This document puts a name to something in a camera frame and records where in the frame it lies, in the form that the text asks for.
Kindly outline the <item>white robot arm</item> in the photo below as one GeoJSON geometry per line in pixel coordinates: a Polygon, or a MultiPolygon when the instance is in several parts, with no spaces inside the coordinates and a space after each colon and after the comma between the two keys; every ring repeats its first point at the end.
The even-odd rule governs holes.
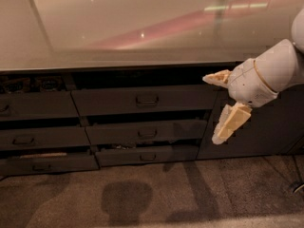
{"type": "Polygon", "coordinates": [[[293,41],[284,39],[233,70],[202,77],[207,84],[227,88],[236,101],[223,108],[212,137],[214,144],[226,142],[249,120],[253,108],[275,100],[289,87],[304,84],[304,9],[295,17],[291,34],[293,41]]]}

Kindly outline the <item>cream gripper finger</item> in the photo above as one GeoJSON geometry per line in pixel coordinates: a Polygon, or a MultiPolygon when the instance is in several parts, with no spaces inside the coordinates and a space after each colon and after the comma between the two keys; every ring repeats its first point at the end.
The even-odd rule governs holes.
{"type": "Polygon", "coordinates": [[[251,117],[252,108],[246,104],[226,105],[219,116],[212,137],[213,144],[226,142],[251,117]]]}
{"type": "Polygon", "coordinates": [[[216,73],[207,74],[202,77],[202,80],[209,85],[227,87],[230,74],[231,71],[225,69],[216,73]]]}

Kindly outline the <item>white rounded gripper body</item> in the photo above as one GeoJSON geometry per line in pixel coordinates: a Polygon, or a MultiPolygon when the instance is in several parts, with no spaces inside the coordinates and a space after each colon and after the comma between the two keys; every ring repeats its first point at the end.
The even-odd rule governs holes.
{"type": "Polygon", "coordinates": [[[250,107],[261,107],[278,96],[260,76],[255,59],[248,59],[236,66],[227,85],[232,99],[250,107]]]}

